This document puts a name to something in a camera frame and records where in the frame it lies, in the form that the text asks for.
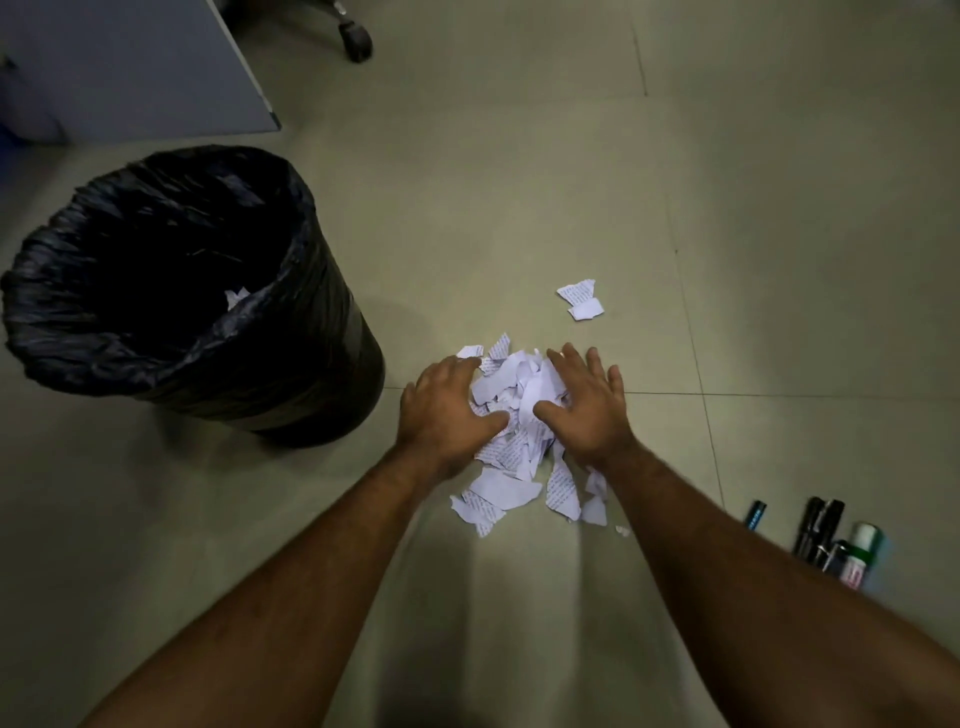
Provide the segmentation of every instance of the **group of markers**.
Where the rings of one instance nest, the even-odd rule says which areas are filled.
[[[755,500],[744,525],[755,530],[766,509],[766,503]],[[827,501],[818,497],[808,500],[792,553],[851,589],[859,590],[876,565],[883,546],[883,532],[872,523],[861,521],[853,525],[849,539],[834,541],[843,509],[842,500]]]

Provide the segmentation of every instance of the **black plastic garbage bag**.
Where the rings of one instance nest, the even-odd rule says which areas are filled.
[[[7,347],[61,392],[126,395],[299,447],[370,414],[383,355],[283,158],[163,152],[93,180],[0,286]],[[250,295],[228,310],[226,292]]]

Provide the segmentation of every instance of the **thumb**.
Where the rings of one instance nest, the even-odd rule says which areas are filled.
[[[552,401],[540,400],[534,404],[534,417],[552,429],[559,432],[564,428],[564,420],[570,413]]]
[[[504,427],[510,424],[510,413],[508,412],[492,412],[489,415],[485,415],[480,418],[483,420],[484,425],[487,427],[487,439],[484,440],[485,443],[488,443],[497,433],[500,432]]]

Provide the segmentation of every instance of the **forearm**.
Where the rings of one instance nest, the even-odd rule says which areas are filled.
[[[426,477],[388,453],[84,725],[319,725]]]
[[[914,627],[744,528],[642,446],[605,475],[732,724],[954,724],[960,666]]]

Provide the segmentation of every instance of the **hand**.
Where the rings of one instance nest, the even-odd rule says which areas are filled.
[[[546,355],[573,404],[567,410],[539,401],[534,415],[553,430],[578,463],[603,473],[615,457],[638,447],[627,421],[623,377],[615,364],[604,374],[597,349],[587,351],[587,363],[572,344],[564,344],[563,352],[548,349]]]
[[[470,409],[470,381],[479,366],[476,356],[448,356],[403,390],[395,450],[425,469],[429,487],[462,471],[510,422],[506,412],[479,417]]]

